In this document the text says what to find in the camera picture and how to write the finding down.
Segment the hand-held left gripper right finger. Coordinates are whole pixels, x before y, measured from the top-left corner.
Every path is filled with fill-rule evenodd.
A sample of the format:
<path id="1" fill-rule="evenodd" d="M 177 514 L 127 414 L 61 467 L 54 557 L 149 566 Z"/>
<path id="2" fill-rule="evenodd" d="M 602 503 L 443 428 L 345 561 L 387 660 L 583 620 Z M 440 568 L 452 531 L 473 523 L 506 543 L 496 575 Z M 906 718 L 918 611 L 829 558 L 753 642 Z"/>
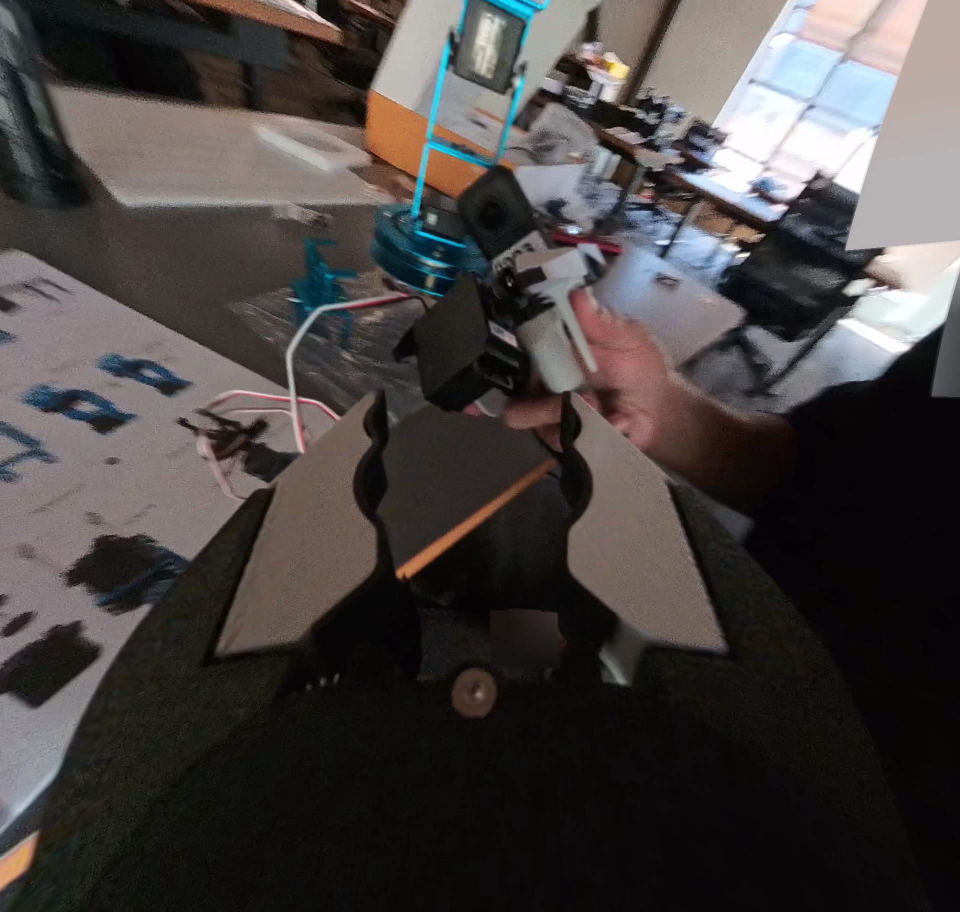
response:
<path id="1" fill-rule="evenodd" d="M 566 567 L 613 615 L 602 679 L 633 684 L 651 648 L 724 657 L 728 644 L 665 473 L 581 395 L 561 398 L 559 486 Z"/>

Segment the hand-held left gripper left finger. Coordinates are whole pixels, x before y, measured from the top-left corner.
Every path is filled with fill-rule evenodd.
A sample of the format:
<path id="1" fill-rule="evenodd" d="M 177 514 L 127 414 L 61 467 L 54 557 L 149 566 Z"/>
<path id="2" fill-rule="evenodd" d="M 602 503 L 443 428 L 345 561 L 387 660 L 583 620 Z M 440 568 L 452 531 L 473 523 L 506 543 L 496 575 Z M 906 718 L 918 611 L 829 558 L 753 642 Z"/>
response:
<path id="1" fill-rule="evenodd" d="M 420 618 L 378 515 L 389 431 L 386 395 L 370 392 L 271 486 L 216 660 L 348 662 L 367 643 L 395 662 L 421 659 Z"/>

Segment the blue toy robot arm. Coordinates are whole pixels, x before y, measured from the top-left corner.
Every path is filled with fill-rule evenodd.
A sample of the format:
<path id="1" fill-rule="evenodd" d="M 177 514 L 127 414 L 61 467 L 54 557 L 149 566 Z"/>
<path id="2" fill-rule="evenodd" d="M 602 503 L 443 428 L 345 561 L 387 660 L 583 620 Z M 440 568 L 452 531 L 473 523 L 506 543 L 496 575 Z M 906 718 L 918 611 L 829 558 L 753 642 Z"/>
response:
<path id="1" fill-rule="evenodd" d="M 424 140 L 418 155 L 412 201 L 382 206 L 375 219 L 370 255 L 395 287 L 440 298 L 461 273 L 485 275 L 486 259 L 468 232 L 457 202 L 429 195 L 433 160 L 479 168 L 501 164 L 526 82 L 523 51 L 535 17 L 551 0 L 457 0 L 459 9 L 443 35 L 438 69 L 426 95 Z M 505 120 L 490 149 L 476 149 L 440 134 L 449 79 L 508 100 Z"/>

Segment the blue metal bracket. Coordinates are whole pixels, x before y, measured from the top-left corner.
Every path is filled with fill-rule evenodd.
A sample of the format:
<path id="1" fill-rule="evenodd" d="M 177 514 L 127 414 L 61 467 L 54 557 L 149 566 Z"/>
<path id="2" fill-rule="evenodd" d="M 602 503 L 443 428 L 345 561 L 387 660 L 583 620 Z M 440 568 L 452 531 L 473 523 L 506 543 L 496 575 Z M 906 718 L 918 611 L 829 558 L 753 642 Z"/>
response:
<path id="1" fill-rule="evenodd" d="M 291 303 L 297 326 L 301 326 L 320 306 L 346 303 L 350 298 L 344 283 L 359 277 L 359 270 L 329 264 L 324 250 L 332 248 L 334 240 L 311 236 L 304 240 L 303 245 L 304 274 L 291 285 Z M 311 332 L 322 335 L 346 350 L 354 336 L 353 316 L 350 310 L 332 310 L 315 319 Z"/>

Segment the person's right forearm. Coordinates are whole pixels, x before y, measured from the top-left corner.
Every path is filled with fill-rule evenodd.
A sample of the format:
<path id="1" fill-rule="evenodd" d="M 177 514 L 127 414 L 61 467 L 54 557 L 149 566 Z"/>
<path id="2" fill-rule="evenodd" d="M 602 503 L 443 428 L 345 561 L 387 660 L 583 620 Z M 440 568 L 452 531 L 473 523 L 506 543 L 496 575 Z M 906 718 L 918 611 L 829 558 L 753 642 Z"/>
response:
<path id="1" fill-rule="evenodd" d="M 681 385 L 667 399 L 649 453 L 702 493 L 751 516 L 794 468 L 797 440 L 780 416 L 739 412 Z"/>

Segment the dark grey desk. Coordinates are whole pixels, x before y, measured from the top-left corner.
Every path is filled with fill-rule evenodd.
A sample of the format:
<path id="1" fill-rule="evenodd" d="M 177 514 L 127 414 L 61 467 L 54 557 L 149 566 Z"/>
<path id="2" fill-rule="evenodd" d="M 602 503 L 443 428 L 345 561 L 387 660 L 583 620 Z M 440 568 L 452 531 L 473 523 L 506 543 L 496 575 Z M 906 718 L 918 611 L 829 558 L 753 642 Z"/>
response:
<path id="1" fill-rule="evenodd" d="M 309 228 L 260 208 L 127 208 L 98 195 L 85 207 L 47 211 L 2 198 L 2 252 L 38 258 L 286 391 L 277 354 L 228 305 L 290 288 L 311 234 L 335 241 L 324 250 L 332 266 L 359 271 L 345 284 L 349 296 L 380 293 L 366 258 L 373 213 L 332 206 Z M 41 800 L 2 834 L 2 851 L 33 832 Z"/>

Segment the person's right hand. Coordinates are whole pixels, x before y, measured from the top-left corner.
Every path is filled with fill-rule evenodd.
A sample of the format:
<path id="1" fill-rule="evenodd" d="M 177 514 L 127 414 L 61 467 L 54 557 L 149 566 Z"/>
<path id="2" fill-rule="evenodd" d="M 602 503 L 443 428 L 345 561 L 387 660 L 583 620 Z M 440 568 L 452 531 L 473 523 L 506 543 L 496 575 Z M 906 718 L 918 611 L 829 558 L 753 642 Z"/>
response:
<path id="1" fill-rule="evenodd" d="M 584 291 L 573 294 L 571 307 L 596 366 L 580 396 L 656 462 L 649 450 L 668 398 L 682 385 L 696 387 L 671 366 L 641 323 L 618 315 Z"/>

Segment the bubble wrap bundle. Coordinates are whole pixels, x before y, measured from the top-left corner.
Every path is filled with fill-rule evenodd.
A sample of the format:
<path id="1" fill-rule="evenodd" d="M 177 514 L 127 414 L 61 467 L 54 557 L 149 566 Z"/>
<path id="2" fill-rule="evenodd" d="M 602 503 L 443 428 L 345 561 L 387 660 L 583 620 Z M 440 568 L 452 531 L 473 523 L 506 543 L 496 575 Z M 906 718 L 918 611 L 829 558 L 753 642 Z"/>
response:
<path id="1" fill-rule="evenodd" d="M 592 160 L 598 146 L 594 128 L 558 102 L 547 103 L 522 136 L 510 141 L 515 165 L 570 165 Z"/>

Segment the red cylinder roll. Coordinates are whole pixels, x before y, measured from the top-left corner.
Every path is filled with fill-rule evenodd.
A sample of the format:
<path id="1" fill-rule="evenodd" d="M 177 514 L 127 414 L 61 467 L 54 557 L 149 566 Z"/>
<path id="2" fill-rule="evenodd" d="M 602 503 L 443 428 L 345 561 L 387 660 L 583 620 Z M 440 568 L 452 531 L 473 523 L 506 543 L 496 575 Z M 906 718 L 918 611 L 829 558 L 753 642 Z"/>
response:
<path id="1" fill-rule="evenodd" d="M 594 249 L 604 257 L 616 257 L 623 253 L 623 246 L 611 239 L 594 236 L 573 234 L 564 230 L 548 232 L 548 237 L 557 246 Z"/>

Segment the orange and white cardboard box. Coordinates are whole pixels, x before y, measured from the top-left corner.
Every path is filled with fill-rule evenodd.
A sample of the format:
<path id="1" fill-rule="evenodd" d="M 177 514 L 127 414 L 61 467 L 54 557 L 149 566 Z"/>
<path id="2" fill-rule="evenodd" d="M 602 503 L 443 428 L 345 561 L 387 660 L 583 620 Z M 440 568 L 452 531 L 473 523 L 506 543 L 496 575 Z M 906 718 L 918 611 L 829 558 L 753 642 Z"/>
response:
<path id="1" fill-rule="evenodd" d="M 602 0 L 549 0 L 532 17 L 517 59 L 526 76 L 516 112 L 522 113 L 558 60 L 580 39 L 590 12 Z M 416 178 L 426 144 L 432 100 L 450 31 L 466 0 L 406 0 L 367 95 L 366 140 L 379 159 Z M 492 162 L 511 106 L 464 80 L 450 62 L 441 92 L 434 138 Z"/>

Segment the white foam cutout block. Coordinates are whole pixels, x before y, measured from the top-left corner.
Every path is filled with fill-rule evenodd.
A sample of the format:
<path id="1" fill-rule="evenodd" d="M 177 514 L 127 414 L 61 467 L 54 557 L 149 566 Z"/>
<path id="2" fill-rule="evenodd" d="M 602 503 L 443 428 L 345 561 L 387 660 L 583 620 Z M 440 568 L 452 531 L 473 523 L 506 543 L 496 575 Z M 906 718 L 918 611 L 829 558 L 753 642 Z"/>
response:
<path id="1" fill-rule="evenodd" d="M 264 145 L 320 171 L 347 171 L 370 164 L 365 150 L 319 127 L 257 124 L 253 131 Z"/>

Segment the large clear plastic bag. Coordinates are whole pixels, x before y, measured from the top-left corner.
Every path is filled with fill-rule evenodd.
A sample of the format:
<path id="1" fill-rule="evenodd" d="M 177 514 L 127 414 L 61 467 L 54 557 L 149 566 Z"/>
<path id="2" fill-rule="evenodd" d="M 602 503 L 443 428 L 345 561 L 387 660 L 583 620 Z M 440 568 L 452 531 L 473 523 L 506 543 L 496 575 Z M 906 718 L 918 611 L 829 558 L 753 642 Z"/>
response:
<path id="1" fill-rule="evenodd" d="M 240 324 L 284 362 L 286 349 L 306 313 L 290 288 L 240 299 L 227 306 Z M 294 352 L 296 388 L 344 414 L 368 392 L 384 391 L 390 421 L 426 406 L 416 363 L 398 362 L 394 349 L 427 302 L 399 302 L 320 316 Z"/>

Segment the printed instruction sheet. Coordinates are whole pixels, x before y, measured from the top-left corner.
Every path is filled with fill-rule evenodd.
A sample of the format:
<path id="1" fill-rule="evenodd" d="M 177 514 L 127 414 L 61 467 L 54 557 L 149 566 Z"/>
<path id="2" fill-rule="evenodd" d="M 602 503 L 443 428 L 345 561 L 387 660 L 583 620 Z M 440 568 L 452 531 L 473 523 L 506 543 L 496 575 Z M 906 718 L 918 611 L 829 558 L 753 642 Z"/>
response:
<path id="1" fill-rule="evenodd" d="M 150 607 L 295 442 L 282 387 L 25 251 L 2 251 L 1 300 L 6 835 Z"/>

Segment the white foam sheet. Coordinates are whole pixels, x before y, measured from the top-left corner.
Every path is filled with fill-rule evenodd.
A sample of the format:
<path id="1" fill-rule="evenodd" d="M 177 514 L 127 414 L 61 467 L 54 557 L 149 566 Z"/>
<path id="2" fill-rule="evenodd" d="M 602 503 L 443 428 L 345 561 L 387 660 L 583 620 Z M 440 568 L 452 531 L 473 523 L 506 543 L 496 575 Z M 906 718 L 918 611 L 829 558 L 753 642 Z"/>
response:
<path id="1" fill-rule="evenodd" d="M 66 85 L 50 95 L 71 151 L 131 208 L 380 206 L 359 173 L 363 132 L 298 116 L 162 102 Z M 366 167 L 325 172 L 264 145 L 258 124 L 314 126 L 362 149 Z"/>

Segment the large paned window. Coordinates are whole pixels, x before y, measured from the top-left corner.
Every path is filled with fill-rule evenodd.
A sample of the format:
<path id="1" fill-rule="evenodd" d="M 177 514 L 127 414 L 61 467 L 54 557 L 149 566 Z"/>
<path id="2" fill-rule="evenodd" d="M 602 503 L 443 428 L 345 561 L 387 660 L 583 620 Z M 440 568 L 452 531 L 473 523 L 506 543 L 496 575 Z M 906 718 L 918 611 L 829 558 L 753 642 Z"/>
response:
<path id="1" fill-rule="evenodd" d="M 860 192 L 928 1 L 790 0 L 715 122 L 721 185 Z"/>

